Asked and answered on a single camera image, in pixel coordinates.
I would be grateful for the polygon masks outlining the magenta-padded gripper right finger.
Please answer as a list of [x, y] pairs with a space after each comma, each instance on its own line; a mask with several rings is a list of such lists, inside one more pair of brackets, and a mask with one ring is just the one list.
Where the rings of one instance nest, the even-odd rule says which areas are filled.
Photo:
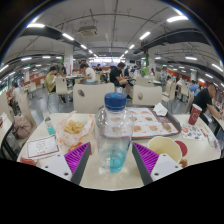
[[182, 169], [168, 154], [157, 154], [138, 143], [132, 144], [132, 153], [144, 185]]

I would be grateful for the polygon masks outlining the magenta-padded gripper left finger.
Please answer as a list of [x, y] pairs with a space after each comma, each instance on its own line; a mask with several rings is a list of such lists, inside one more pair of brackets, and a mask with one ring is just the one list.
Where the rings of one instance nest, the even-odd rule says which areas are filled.
[[85, 143], [65, 155], [51, 157], [42, 169], [79, 185], [91, 153], [90, 143]]

